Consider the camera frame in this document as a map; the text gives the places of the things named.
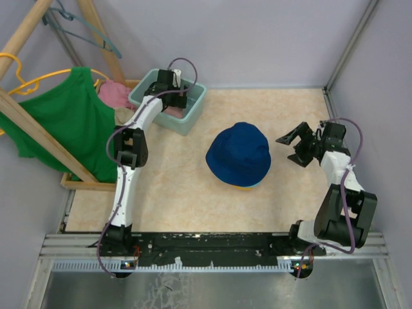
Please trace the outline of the pink hat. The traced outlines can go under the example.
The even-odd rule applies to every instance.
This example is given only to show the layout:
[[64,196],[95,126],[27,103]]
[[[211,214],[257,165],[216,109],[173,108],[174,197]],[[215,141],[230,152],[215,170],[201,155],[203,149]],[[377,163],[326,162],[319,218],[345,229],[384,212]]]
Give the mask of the pink hat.
[[167,108],[163,111],[163,113],[165,113],[165,114],[167,114],[167,115],[169,115],[169,116],[171,116],[171,117],[179,118],[179,119],[182,119],[182,118],[184,117],[184,112],[185,112],[185,110],[182,109],[182,108],[171,107],[171,106],[167,107]]

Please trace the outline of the light teal plastic bin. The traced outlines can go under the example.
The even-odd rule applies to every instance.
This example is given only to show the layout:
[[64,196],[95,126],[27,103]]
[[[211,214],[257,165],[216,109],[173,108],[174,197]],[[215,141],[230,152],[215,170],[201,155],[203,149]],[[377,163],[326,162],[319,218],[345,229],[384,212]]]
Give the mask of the light teal plastic bin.
[[[140,106],[145,91],[149,89],[152,83],[157,81],[158,71],[159,69],[150,70],[131,90],[129,94],[130,103],[136,107]],[[204,85],[196,83],[187,93],[187,107],[184,109],[183,118],[176,118],[166,113],[159,113],[153,122],[179,135],[188,135],[203,111],[203,100],[206,92],[207,88]]]

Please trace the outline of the dark blue bucket hat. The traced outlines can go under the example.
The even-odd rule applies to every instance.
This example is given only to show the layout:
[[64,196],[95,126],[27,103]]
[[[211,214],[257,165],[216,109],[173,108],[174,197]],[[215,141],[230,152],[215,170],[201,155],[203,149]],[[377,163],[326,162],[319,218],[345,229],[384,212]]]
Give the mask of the dark blue bucket hat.
[[237,122],[219,133],[205,160],[216,178],[233,186],[261,182],[272,163],[266,136],[247,122]]

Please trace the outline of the orange bucket hat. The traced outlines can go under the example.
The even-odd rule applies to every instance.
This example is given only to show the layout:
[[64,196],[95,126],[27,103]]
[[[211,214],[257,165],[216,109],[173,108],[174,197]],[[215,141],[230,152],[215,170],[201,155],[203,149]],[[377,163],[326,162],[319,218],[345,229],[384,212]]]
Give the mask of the orange bucket hat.
[[253,187],[241,187],[241,186],[235,186],[235,188],[241,191],[251,191],[253,189]]

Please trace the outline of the wooden clothes rack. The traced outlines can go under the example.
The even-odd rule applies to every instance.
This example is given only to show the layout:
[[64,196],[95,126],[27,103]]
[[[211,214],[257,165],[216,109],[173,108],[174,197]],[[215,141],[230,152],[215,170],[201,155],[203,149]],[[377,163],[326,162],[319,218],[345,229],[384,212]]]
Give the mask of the wooden clothes rack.
[[[28,38],[33,33],[35,27],[41,20],[41,17],[46,13],[52,1],[36,1],[30,11],[24,17],[21,24],[17,27],[14,34],[8,40],[1,53],[7,53],[12,56],[17,56],[22,47],[27,42]],[[77,1],[78,6],[87,22],[95,26],[97,30],[102,32],[102,36],[106,34],[97,9],[93,1]],[[102,42],[103,39],[98,39],[97,30],[93,34],[97,42]],[[122,83],[128,87],[135,87],[140,80],[128,80],[124,78],[124,74],[118,60],[112,51],[102,51],[104,60],[111,72],[112,77],[116,82]],[[13,59],[1,60],[1,80],[12,65]],[[31,117],[3,88],[1,88],[1,112],[5,114],[14,124],[20,127],[25,133],[32,137],[36,142],[49,151],[60,163],[73,171],[81,180],[85,182],[74,182],[69,179],[69,174],[64,173],[61,185],[67,189],[74,190],[91,190],[91,191],[115,191],[115,184],[100,183],[97,179],[80,164],[75,157],[68,152],[54,137],[45,130],[33,117]]]

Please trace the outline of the turquoise bucket hat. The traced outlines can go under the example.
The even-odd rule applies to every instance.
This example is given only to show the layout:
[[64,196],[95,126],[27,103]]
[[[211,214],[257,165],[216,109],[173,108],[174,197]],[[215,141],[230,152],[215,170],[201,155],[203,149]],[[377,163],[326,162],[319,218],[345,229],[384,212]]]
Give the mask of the turquoise bucket hat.
[[255,187],[257,187],[260,183],[261,183],[261,182],[255,183],[254,185],[250,185],[250,186],[241,186],[241,187],[253,187],[253,188],[255,188]]

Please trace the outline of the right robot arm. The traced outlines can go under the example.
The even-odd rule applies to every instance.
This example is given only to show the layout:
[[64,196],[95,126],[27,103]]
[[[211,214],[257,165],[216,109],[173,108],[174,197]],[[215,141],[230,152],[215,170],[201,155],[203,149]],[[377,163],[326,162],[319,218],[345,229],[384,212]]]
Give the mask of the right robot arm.
[[276,140],[289,145],[300,138],[288,159],[301,167],[317,160],[329,185],[315,219],[291,226],[287,245],[294,254],[305,253],[311,243],[351,254],[366,242],[377,196],[358,182],[353,170],[357,156],[345,147],[345,135],[346,126],[342,124],[322,121],[312,130],[301,122]]

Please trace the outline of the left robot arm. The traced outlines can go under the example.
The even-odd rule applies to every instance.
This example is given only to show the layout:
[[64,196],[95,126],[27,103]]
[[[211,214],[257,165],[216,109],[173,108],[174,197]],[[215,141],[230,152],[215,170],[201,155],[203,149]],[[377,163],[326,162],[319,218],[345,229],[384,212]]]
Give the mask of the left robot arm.
[[155,117],[169,106],[184,108],[189,86],[181,85],[180,70],[159,70],[157,81],[144,93],[136,113],[123,126],[117,126],[109,137],[114,155],[109,158],[118,165],[115,200],[108,223],[98,240],[98,248],[111,245],[118,254],[125,256],[134,247],[131,237],[132,204],[135,185],[149,156],[145,132]]

